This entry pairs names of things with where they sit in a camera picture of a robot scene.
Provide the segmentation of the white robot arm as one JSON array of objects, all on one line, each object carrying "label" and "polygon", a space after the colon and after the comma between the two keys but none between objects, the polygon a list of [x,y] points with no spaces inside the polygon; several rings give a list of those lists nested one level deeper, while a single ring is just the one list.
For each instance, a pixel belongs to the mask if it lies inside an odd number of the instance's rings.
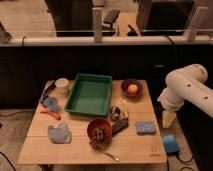
[{"label": "white robot arm", "polygon": [[162,126],[169,128],[176,119],[176,112],[189,101],[213,118],[213,89],[204,85],[208,72],[200,64],[191,64],[169,72],[165,78],[167,87],[157,101],[163,107]]}]

